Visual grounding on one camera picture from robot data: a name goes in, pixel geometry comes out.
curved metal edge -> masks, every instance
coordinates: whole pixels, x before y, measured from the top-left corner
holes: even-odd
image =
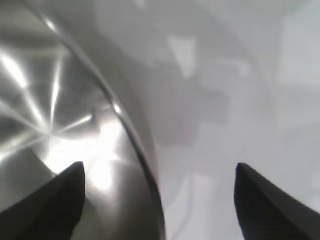
[[[99,54],[99,51],[94,49],[93,46],[95,44],[90,44],[88,36],[81,34],[80,31],[76,31],[76,28],[70,26],[66,21],[61,21],[61,19],[55,17],[57,13],[52,7],[45,5],[43,1],[37,0],[22,0],[22,2],[38,16],[99,79],[106,95],[112,102],[114,111],[121,120],[132,145],[136,149],[152,197],[160,212],[159,226],[161,233],[163,233],[160,239],[165,240],[166,224],[161,195],[157,184],[158,173],[157,166],[155,165],[156,150],[147,120],[144,117],[139,101],[132,93],[131,87],[121,76],[120,71],[115,65],[110,63]]]

black plastic tip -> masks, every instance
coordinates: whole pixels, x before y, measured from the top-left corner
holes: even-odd
[[[245,163],[236,168],[234,201],[246,240],[320,239],[320,215]]]
[[[0,214],[0,239],[69,240],[81,219],[85,199],[84,165],[76,162]]]

white surface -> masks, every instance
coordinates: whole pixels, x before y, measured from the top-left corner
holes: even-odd
[[[168,240],[243,239],[238,162],[320,210],[319,11],[318,0],[95,0],[150,122]]]

stainless steel bowl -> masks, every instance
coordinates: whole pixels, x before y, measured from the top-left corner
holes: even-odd
[[[0,3],[0,211],[81,161],[86,201],[73,240],[163,240],[139,104],[95,39],[58,16],[41,0]]]

brushed metal surface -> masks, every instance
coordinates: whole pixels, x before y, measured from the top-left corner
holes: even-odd
[[[119,118],[127,113],[56,27],[21,1],[0,3],[0,211],[82,161],[87,199],[73,240],[163,239],[157,185]]]

